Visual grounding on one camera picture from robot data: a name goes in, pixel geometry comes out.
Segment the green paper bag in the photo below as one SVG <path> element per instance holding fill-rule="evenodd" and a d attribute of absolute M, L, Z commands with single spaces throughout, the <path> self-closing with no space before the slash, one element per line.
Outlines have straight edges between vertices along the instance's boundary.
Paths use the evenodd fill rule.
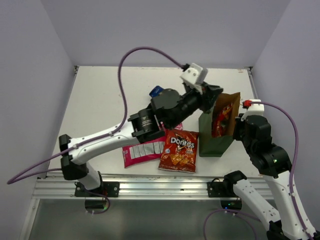
<path fill-rule="evenodd" d="M 214 107 L 208 113 L 202 113 L 198 119 L 199 137 L 198 153 L 200 157 L 221 157 L 234 141 L 233 133 L 236 125 L 236 117 L 239 114 L 241 93 L 222 93 L 218 96 Z M 225 106 L 232 103 L 232 112 L 229 118 L 225 135 L 212 137 L 213 115 L 220 112 Z"/>

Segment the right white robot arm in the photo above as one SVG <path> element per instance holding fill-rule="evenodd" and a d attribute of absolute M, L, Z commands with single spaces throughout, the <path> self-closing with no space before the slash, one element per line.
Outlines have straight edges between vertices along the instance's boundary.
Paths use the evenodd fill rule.
<path fill-rule="evenodd" d="M 240 171 L 224 176 L 223 192 L 240 197 L 263 224 L 269 240 L 318 240 L 320 232 L 310 223 L 294 181 L 287 152 L 272 142 L 271 125 L 261 115 L 239 115 L 233 138 L 242 142 L 250 161 L 267 183 L 276 206 L 271 206 Z"/>

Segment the red snack mix bag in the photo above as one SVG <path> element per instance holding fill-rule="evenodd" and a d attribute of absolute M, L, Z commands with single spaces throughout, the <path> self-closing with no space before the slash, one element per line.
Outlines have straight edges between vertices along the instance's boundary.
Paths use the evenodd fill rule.
<path fill-rule="evenodd" d="M 229 119 L 233 110 L 233 104 L 226 105 L 220 112 L 212 116 L 211 136 L 219 138 L 226 134 Z"/>

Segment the large pink snack bag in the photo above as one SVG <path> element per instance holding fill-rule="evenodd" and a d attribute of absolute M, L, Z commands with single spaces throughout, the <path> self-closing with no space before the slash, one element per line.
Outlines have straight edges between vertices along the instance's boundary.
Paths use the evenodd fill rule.
<path fill-rule="evenodd" d="M 122 148 L 124 167 L 159 159 L 163 153 L 165 142 L 151 141 L 147 143 L 125 146 Z"/>

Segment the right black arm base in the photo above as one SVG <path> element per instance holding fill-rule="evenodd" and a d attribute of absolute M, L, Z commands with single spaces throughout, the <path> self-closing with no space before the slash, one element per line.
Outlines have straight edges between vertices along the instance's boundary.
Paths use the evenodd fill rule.
<path fill-rule="evenodd" d="M 233 187 L 240 180 L 247 180 L 247 177 L 240 171 L 233 171 L 223 177 L 223 181 L 214 178 L 207 182 L 207 194 L 209 198 L 236 198 Z"/>

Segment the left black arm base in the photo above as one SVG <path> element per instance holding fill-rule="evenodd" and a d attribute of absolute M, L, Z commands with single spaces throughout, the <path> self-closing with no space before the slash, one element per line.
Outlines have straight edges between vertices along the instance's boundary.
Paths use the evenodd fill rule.
<path fill-rule="evenodd" d="M 107 197 L 117 198 L 120 192 L 120 183 L 118 181 L 102 181 L 102 185 L 93 190 L 87 190 L 83 184 L 76 181 L 75 185 L 75 197 L 93 198 L 93 197 Z"/>

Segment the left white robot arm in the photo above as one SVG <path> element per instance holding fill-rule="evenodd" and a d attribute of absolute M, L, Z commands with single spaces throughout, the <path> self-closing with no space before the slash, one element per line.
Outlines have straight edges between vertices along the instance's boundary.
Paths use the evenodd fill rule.
<path fill-rule="evenodd" d="M 79 181 L 92 196 L 103 193 L 101 174 L 89 160 L 122 147 L 144 144 L 165 135 L 196 110 L 212 109 L 223 88 L 203 82 L 200 89 L 185 86 L 185 93 L 167 88 L 152 97 L 149 105 L 125 118 L 119 125 L 82 138 L 61 135 L 58 139 L 62 174 L 67 181 Z"/>

